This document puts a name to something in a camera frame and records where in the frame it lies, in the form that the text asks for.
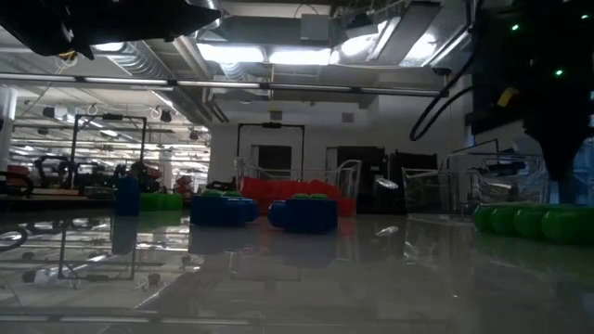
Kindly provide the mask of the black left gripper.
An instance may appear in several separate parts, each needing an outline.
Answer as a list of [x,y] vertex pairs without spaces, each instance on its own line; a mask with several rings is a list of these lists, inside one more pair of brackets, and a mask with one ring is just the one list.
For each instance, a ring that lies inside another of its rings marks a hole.
[[[87,42],[73,36],[74,1],[4,0],[1,27],[34,53],[64,57],[73,52],[94,58]],[[106,1],[93,10],[92,44],[162,39],[172,42],[221,18],[217,9],[186,0]]]

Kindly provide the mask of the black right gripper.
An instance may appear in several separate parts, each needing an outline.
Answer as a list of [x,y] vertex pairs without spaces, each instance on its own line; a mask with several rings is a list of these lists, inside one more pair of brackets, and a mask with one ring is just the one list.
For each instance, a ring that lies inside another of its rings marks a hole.
[[476,81],[468,88],[466,122],[476,134],[520,122],[541,147],[549,178],[558,184],[559,202],[575,204],[574,160],[592,137],[591,78],[518,78]]

